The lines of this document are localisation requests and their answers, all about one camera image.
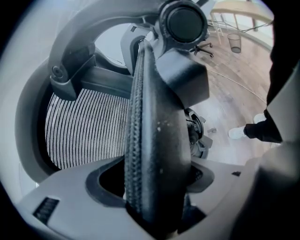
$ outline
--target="white sneaker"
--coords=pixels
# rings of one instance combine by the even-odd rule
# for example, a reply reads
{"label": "white sneaker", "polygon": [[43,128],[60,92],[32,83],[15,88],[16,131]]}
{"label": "white sneaker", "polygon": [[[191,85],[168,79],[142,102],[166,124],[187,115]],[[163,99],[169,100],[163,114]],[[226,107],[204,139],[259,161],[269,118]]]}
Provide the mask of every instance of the white sneaker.
{"label": "white sneaker", "polygon": [[266,117],[264,116],[263,113],[260,113],[260,114],[257,114],[255,115],[255,117],[253,118],[253,122],[256,124],[256,123],[259,123],[259,122],[262,122],[262,121],[265,121],[266,120]]}
{"label": "white sneaker", "polygon": [[242,137],[247,137],[247,136],[244,134],[244,128],[245,128],[245,126],[242,126],[242,127],[236,127],[236,128],[230,129],[229,132],[228,132],[228,136],[229,136],[231,139],[240,139],[240,138],[242,138]]}

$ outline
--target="wooden floor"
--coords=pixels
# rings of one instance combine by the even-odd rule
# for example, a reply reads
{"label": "wooden floor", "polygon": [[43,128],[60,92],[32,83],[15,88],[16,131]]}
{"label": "wooden floor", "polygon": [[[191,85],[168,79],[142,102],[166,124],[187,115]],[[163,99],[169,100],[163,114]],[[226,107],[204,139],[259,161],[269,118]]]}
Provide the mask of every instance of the wooden floor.
{"label": "wooden floor", "polygon": [[[214,141],[208,159],[244,165],[248,159],[266,152],[270,143],[248,138],[232,140],[228,137],[228,131],[253,123],[253,117],[266,108],[270,85],[270,52],[251,40],[242,38],[242,52],[237,54],[231,52],[226,32],[221,40],[220,45],[214,33],[207,39],[207,43],[211,42],[213,47],[205,48],[214,53],[214,58],[203,52],[197,55],[208,69],[210,98],[192,109],[207,120],[207,129],[217,129],[216,133],[208,135]],[[226,77],[243,85],[258,97]]]}

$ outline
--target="black pants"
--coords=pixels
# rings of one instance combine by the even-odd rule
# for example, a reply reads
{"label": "black pants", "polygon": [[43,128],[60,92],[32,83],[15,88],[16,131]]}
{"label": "black pants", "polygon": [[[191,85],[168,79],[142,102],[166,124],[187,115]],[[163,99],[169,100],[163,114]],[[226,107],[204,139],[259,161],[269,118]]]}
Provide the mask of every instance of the black pants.
{"label": "black pants", "polygon": [[[280,92],[299,60],[299,44],[293,44],[295,48],[292,53],[286,48],[287,39],[284,32],[286,32],[287,29],[282,26],[284,21],[284,19],[277,18],[275,15],[273,22],[274,47],[271,53],[273,65],[270,70],[270,88],[267,95],[267,105],[269,105]],[[244,129],[245,135],[249,138],[257,138],[263,142],[282,142],[280,133],[267,110],[264,111],[264,115],[266,121],[257,124],[246,124]]]}

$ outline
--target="textured rubber strip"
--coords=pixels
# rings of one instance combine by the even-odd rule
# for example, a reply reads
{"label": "textured rubber strip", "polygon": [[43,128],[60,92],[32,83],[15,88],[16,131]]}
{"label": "textured rubber strip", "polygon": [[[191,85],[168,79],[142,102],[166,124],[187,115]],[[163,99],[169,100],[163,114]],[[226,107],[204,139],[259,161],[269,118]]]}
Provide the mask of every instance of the textured rubber strip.
{"label": "textured rubber strip", "polygon": [[125,154],[129,100],[82,90],[76,101],[52,95],[45,140],[51,161],[60,169]]}
{"label": "textured rubber strip", "polygon": [[137,212],[142,210],[142,112],[144,42],[140,43],[129,103],[128,135],[125,152],[125,188],[127,203]]}

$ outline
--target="mesh wastebasket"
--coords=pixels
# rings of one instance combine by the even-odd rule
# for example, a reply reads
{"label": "mesh wastebasket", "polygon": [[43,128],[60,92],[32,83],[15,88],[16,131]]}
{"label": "mesh wastebasket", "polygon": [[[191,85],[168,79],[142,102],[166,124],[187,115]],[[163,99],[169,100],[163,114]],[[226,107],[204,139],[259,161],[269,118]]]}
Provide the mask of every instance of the mesh wastebasket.
{"label": "mesh wastebasket", "polygon": [[228,34],[227,35],[231,51],[234,53],[240,53],[242,51],[241,38],[238,34]]}

